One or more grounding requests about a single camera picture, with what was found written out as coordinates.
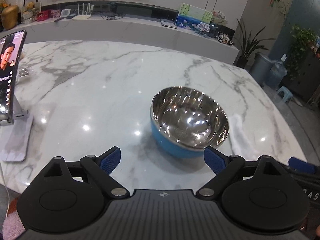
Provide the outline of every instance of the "brown vase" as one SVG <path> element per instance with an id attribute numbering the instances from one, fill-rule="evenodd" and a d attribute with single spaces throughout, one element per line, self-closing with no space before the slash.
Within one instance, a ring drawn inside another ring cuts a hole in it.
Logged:
<path id="1" fill-rule="evenodd" d="M 6 30 L 10 30 L 17 25 L 19 6 L 12 5 L 5 8 L 1 13 L 1 23 Z"/>
<path id="2" fill-rule="evenodd" d="M 236 63 L 236 66 L 239 67 L 239 68 L 244 68 L 245 65 L 247 65 L 248 63 L 248 60 L 244 57 L 239 57 L 237 63 Z"/>

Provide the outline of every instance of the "pink plush fabric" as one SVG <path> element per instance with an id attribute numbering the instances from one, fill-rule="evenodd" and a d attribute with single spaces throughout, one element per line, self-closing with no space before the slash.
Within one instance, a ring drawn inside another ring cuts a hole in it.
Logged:
<path id="1" fill-rule="evenodd" d="M 3 223 L 3 240 L 14 240 L 25 231 L 17 211 L 6 217 Z"/>

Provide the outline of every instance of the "white cable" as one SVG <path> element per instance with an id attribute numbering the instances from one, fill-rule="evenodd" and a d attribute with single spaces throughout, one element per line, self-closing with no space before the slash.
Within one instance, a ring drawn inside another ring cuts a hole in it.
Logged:
<path id="1" fill-rule="evenodd" d="M 4 180 L 4 174 L 3 174 L 3 170 L 2 170 L 2 162 L 0 161 L 0 170 L 1 170 L 1 177 L 2 177 L 2 180 L 3 180 L 3 184 L 4 184 L 4 187 L 5 187 L 5 190 L 7 191 L 7 194 L 8 194 L 8 208 L 7 208 L 7 212 L 5 214 L 5 217 L 8 216 L 8 212 L 9 212 L 9 207 L 10 207 L 10 195 L 9 195 L 9 190 L 7 188 L 7 185 L 5 183 L 5 180 Z"/>

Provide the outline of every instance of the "blue bowl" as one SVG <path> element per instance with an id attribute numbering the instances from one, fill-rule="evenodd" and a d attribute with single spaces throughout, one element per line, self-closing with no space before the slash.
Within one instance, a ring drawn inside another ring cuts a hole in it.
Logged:
<path id="1" fill-rule="evenodd" d="M 169 87 L 158 92 L 150 108 L 151 130 L 159 145 L 178 158 L 204 154 L 229 133 L 228 118 L 218 103 L 203 92 Z"/>

